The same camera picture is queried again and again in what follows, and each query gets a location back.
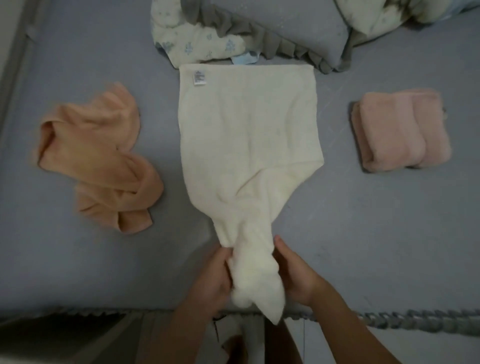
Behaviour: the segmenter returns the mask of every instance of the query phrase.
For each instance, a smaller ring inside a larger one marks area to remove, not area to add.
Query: gray pillow
[[[251,35],[249,50],[266,58],[308,54],[328,73],[341,63],[348,26],[334,0],[181,0],[191,24],[216,28],[218,36]]]

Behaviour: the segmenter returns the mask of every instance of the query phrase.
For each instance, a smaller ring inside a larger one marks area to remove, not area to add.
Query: person's right arm
[[[349,309],[333,286],[278,235],[275,248],[274,257],[287,295],[313,310],[337,364],[400,363]]]

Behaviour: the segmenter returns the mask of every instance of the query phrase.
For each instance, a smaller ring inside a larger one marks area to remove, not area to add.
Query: person's left arm
[[[207,324],[228,301],[232,283],[227,268],[231,249],[218,248],[152,345],[144,364],[192,364]]]

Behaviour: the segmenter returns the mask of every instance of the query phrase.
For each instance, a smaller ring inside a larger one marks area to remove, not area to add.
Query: hand
[[[276,235],[273,256],[279,265],[279,274],[287,295],[294,301],[311,306],[314,296],[328,283],[320,277],[298,254]]]
[[[186,304],[210,320],[227,303],[232,289],[227,261],[231,248],[219,247],[206,262],[187,295]]]

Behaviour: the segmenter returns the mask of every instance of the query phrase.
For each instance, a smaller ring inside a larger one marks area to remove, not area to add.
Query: peach fabric
[[[102,225],[135,233],[152,225],[163,193],[154,167],[129,150],[140,130],[135,99],[120,83],[90,104],[63,104],[40,127],[37,165],[79,181],[77,209]]]
[[[367,93],[353,105],[351,121],[362,165],[370,172],[435,166],[452,155],[435,90]]]

